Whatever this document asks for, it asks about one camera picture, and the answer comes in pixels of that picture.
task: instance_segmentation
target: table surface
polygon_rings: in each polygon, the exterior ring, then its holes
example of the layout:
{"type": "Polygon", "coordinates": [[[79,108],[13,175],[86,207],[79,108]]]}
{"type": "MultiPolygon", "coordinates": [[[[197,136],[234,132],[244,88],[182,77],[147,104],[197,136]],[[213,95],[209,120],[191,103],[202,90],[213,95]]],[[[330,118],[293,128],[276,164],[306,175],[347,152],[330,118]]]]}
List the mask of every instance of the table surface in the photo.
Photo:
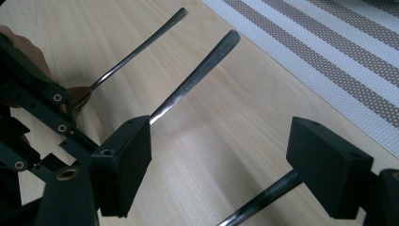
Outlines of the table surface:
{"type": "MultiPolygon", "coordinates": [[[[58,83],[91,85],[179,8],[188,15],[93,92],[75,117],[98,144],[123,122],[150,115],[232,27],[196,0],[7,1],[0,24],[43,51],[58,83]]],[[[42,157],[67,163],[57,135],[23,109],[12,114],[42,157]]],[[[128,218],[101,225],[216,225],[291,167],[285,159],[293,116],[318,121],[375,158],[374,172],[399,161],[242,37],[204,80],[152,126],[152,162],[128,218]]],[[[20,174],[23,202],[44,183],[20,174]]],[[[330,218],[301,185],[245,225],[359,225],[330,218]]]]}

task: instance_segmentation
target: woven mat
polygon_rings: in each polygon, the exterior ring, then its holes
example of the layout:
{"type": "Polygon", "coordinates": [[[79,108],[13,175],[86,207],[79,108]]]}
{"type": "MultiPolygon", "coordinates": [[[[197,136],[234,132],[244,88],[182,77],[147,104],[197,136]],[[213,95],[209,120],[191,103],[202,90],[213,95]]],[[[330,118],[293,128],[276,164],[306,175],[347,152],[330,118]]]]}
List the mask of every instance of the woven mat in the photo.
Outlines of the woven mat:
{"type": "Polygon", "coordinates": [[[399,158],[399,3],[202,2],[399,158]]]}

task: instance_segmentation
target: gray stripe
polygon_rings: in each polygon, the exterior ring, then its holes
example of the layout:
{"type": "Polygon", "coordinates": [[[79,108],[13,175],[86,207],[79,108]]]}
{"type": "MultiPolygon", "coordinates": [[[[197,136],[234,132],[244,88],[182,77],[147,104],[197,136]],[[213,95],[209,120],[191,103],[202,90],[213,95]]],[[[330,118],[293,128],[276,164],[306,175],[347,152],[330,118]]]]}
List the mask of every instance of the gray stripe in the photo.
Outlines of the gray stripe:
{"type": "Polygon", "coordinates": [[[392,16],[399,18],[399,3],[393,0],[361,0],[370,6],[379,8],[392,16]]]}
{"type": "Polygon", "coordinates": [[[323,41],[329,43],[345,55],[356,60],[359,64],[363,65],[370,71],[383,77],[385,80],[394,84],[399,88],[399,69],[392,66],[387,61],[371,54],[364,50],[360,46],[356,45],[352,41],[344,38],[337,34],[333,30],[324,26],[323,24],[315,21],[310,16],[306,15],[302,11],[294,8],[283,1],[276,0],[262,0],[264,3],[279,11],[286,17],[295,21],[297,24],[303,26],[307,30],[311,31],[312,34],[316,35],[323,41]]]}
{"type": "Polygon", "coordinates": [[[307,1],[347,22],[348,24],[353,25],[355,28],[370,35],[376,40],[380,40],[390,47],[399,50],[399,35],[388,28],[381,26],[361,15],[358,15],[356,12],[345,8],[336,2],[320,0],[307,1]]]}
{"type": "Polygon", "coordinates": [[[314,69],[356,98],[359,102],[366,105],[382,119],[393,125],[395,128],[399,128],[399,121],[397,120],[399,118],[398,107],[363,86],[358,80],[354,79],[322,56],[318,55],[310,47],[291,36],[285,30],[269,21],[262,14],[245,3],[239,0],[224,0],[224,2],[229,4],[232,8],[255,23],[278,42],[304,59],[314,69]]]}

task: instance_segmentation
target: silver spoon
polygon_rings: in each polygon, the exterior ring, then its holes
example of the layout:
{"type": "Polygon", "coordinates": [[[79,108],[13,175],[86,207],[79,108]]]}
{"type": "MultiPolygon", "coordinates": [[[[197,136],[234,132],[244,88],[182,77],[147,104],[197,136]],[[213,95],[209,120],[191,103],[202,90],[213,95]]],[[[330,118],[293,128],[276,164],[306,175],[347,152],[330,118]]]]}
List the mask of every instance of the silver spoon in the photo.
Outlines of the silver spoon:
{"type": "Polygon", "coordinates": [[[206,56],[199,66],[185,78],[182,84],[150,115],[150,124],[153,124],[176,105],[188,91],[195,87],[197,83],[234,48],[239,40],[240,35],[238,32],[231,30],[217,46],[215,46],[211,53],[206,56]]]}
{"type": "Polygon", "coordinates": [[[185,8],[180,8],[163,26],[161,26],[153,35],[145,40],[140,46],[138,46],[131,54],[125,57],[120,63],[115,65],[111,70],[101,76],[93,85],[90,87],[75,87],[69,88],[69,92],[72,94],[71,106],[73,109],[77,109],[83,106],[91,96],[93,90],[99,87],[107,78],[114,74],[117,70],[123,67],[127,62],[137,56],[141,51],[147,48],[150,44],[161,37],[167,32],[172,26],[178,23],[185,15],[187,11],[185,8]]]}

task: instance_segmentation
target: white stripe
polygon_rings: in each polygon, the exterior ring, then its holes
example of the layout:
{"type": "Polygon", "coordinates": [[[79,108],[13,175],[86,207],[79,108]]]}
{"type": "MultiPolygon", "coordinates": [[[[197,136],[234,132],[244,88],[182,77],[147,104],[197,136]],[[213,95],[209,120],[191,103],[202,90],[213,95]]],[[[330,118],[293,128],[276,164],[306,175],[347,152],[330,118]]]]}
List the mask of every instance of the white stripe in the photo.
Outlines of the white stripe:
{"type": "Polygon", "coordinates": [[[399,18],[379,9],[370,6],[360,0],[333,0],[334,2],[349,8],[357,14],[387,27],[389,30],[399,33],[399,18]]]}
{"type": "Polygon", "coordinates": [[[261,28],[223,1],[202,0],[222,18],[253,40],[261,49],[295,74],[304,84],[318,93],[338,111],[399,158],[399,130],[381,119],[340,87],[325,78],[303,59],[269,36],[261,28]]]}
{"type": "Polygon", "coordinates": [[[290,35],[305,43],[313,51],[350,74],[361,84],[371,89],[382,98],[399,107],[399,88],[387,80],[363,67],[354,59],[335,49],[330,44],[313,35],[310,31],[296,24],[274,8],[269,7],[261,0],[243,0],[247,5],[255,8],[264,17],[277,24],[290,35]]]}
{"type": "Polygon", "coordinates": [[[308,1],[285,0],[285,2],[310,16],[317,22],[335,31],[339,35],[354,42],[361,48],[387,61],[396,68],[399,68],[399,51],[389,45],[377,40],[368,34],[347,24],[341,19],[329,14],[327,11],[315,6],[308,1]]]}

